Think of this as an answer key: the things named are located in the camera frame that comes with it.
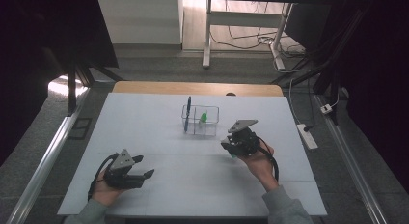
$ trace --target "wrist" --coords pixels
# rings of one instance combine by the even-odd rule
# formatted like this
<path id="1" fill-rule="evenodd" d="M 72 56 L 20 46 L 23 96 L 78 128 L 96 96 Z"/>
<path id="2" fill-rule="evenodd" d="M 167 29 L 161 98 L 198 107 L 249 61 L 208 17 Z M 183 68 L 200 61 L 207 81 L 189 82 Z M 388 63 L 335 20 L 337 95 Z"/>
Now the wrist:
<path id="1" fill-rule="evenodd" d="M 273 175 L 267 175 L 267 176 L 259 177 L 258 179 L 261 182 L 261 184 L 264 187 L 266 192 L 269 192 L 269 191 L 279 187 L 279 183 L 273 177 Z"/>

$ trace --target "transparent container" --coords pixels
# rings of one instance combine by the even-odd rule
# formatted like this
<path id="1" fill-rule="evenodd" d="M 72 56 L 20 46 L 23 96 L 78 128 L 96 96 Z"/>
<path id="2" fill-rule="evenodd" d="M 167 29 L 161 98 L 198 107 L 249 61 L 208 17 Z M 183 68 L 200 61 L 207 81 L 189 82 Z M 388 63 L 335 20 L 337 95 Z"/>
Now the transparent container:
<path id="1" fill-rule="evenodd" d="M 181 119 L 187 134 L 216 135 L 219 107 L 191 105 L 187 117 L 187 105 L 183 105 Z"/>

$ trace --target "white table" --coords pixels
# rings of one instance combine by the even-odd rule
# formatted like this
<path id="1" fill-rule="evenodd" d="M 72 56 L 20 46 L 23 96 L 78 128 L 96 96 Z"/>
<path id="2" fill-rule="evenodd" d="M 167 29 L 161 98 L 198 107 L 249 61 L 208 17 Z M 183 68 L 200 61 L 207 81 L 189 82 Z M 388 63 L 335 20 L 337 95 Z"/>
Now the white table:
<path id="1" fill-rule="evenodd" d="M 262 186 L 220 145 L 238 119 L 275 149 L 280 181 L 309 215 L 326 215 L 314 175 L 284 97 L 192 96 L 192 105 L 220 108 L 216 136 L 184 133 L 188 95 L 110 94 L 58 214 L 87 203 L 95 172 L 110 154 L 127 149 L 144 160 L 130 175 L 155 172 L 142 188 L 126 191 L 108 214 L 124 217 L 260 217 L 268 214 Z"/>

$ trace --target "wall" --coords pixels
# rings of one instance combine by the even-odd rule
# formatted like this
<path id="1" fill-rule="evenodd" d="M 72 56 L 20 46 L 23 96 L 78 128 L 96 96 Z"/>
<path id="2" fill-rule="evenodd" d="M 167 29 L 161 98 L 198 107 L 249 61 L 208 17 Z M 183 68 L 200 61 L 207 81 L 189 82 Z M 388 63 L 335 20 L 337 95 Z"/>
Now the wall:
<path id="1" fill-rule="evenodd" d="M 98 0 L 112 43 L 181 44 L 182 0 Z"/>

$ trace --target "power strip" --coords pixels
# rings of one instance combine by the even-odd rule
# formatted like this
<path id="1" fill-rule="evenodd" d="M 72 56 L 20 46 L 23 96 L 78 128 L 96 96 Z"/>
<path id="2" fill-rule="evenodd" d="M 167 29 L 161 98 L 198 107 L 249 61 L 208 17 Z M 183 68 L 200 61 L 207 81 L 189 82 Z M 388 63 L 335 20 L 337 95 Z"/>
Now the power strip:
<path id="1" fill-rule="evenodd" d="M 306 127 L 305 125 L 297 125 L 298 132 L 300 132 L 300 135 L 304 143 L 307 145 L 307 148 L 313 151 L 317 149 L 318 146 L 315 143 L 315 140 L 313 139 L 313 136 L 310 134 L 310 132 L 304 130 L 305 127 Z"/>

